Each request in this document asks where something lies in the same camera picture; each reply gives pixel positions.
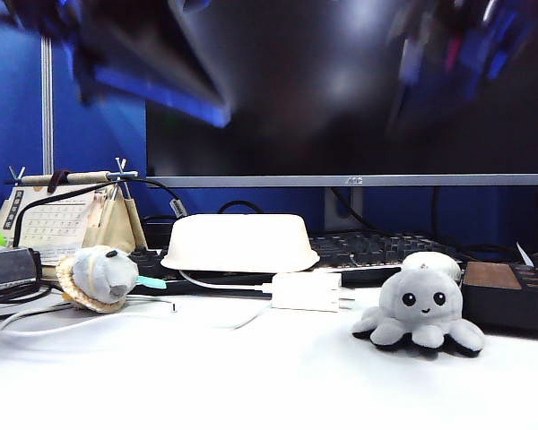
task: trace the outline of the desk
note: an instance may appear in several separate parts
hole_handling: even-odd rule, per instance
[[[212,327],[268,303],[173,297],[175,314],[163,303],[125,310],[163,320],[117,317],[0,339],[0,425],[538,429],[538,339],[490,335],[477,358],[382,352],[351,335],[378,292],[358,290],[356,308],[338,314],[266,309],[238,330]],[[13,327],[37,330],[77,315],[45,314]]]

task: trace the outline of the monitor bezel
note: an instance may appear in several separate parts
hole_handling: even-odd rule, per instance
[[[148,176],[171,188],[538,185],[538,174]]]

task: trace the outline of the aoc logo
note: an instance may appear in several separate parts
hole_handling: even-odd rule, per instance
[[[362,183],[362,176],[349,176],[346,182],[347,185],[362,185]]]

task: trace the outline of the monitor stand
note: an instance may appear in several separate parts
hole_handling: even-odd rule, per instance
[[[364,187],[339,188],[346,194],[351,207],[362,216]],[[351,230],[363,228],[349,211],[343,206],[339,199],[333,194],[330,188],[325,188],[325,231]]]

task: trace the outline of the gray plush toy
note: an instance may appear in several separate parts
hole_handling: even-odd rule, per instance
[[[460,288],[450,276],[428,267],[404,269],[385,281],[379,306],[364,312],[352,334],[370,337],[381,349],[396,349],[410,340],[438,349],[447,338],[459,352],[474,357],[484,345],[484,335],[462,318],[462,309]]]
[[[100,313],[118,311],[134,287],[137,266],[119,249],[96,245],[68,255],[56,266],[67,299]]]

